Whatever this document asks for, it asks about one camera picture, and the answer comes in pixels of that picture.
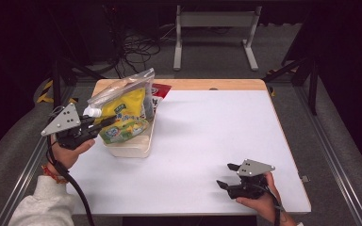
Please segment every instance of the ziploc bag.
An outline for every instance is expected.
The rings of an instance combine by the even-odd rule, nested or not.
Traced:
[[[88,100],[95,123],[116,116],[116,121],[101,130],[106,144],[125,142],[142,133],[154,119],[152,104],[153,69],[117,80]]]

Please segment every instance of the wrist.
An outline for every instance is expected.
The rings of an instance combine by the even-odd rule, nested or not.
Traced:
[[[57,182],[57,184],[69,183],[64,177],[54,174],[51,170],[49,170],[47,165],[42,165],[42,170],[43,170],[43,175],[52,177]]]
[[[280,226],[296,226],[295,220],[287,213],[281,212]]]
[[[58,173],[58,171],[55,169],[55,167],[51,163],[46,164],[46,167],[48,168],[48,170],[50,172],[52,172],[52,174],[54,174],[56,176],[60,176],[60,173]]]

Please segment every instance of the human hand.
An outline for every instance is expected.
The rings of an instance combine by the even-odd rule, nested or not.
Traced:
[[[264,173],[266,177],[267,184],[271,192],[276,196],[279,203],[281,203],[281,198],[278,193],[277,188],[274,184],[274,179],[272,177],[271,172]],[[257,200],[252,200],[244,197],[236,198],[236,201],[242,205],[245,205],[249,208],[255,209],[257,213],[263,217],[264,219],[274,222],[275,220],[275,210],[274,210],[274,202],[272,201],[272,196],[268,193],[264,193],[260,198]]]
[[[272,177],[271,172],[264,173],[266,177],[268,187],[272,194],[277,198],[278,203],[281,204],[281,196],[275,187],[274,178]],[[236,198],[236,201],[242,205],[245,205],[249,208],[255,209],[257,213],[263,217],[264,219],[268,220],[271,223],[275,221],[275,209],[274,209],[274,202],[272,200],[272,195],[269,193],[265,193],[257,200],[251,200],[244,197]],[[295,220],[287,213],[281,212],[280,218],[280,225],[281,226],[295,226]]]
[[[90,147],[92,147],[92,145],[95,143],[95,140],[89,139],[74,150],[69,150],[60,147],[58,143],[55,142],[53,137],[51,137],[51,142],[53,143],[52,152],[54,154],[55,159],[59,161],[66,170],[68,170],[77,161],[79,155],[86,152]],[[48,162],[46,167],[56,176],[60,175],[60,173],[57,172],[55,167],[50,162]]]

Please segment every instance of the white table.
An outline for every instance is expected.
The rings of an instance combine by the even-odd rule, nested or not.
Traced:
[[[196,82],[205,84],[203,89],[221,90],[177,90],[180,80],[175,80],[157,109],[147,158],[114,157],[101,138],[80,156],[71,174],[94,215],[255,215],[216,183],[238,184],[239,177],[226,165],[245,158],[276,167],[272,173],[287,211],[311,211],[264,83],[232,80],[236,87],[255,83],[258,89],[223,90],[225,80],[204,81]],[[78,197],[71,186],[68,190]],[[74,213],[85,213],[80,199]]]

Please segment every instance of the sleeve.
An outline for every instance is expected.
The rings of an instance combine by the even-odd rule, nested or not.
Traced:
[[[74,225],[73,210],[74,196],[67,193],[66,185],[39,176],[34,195],[20,202],[8,225]]]

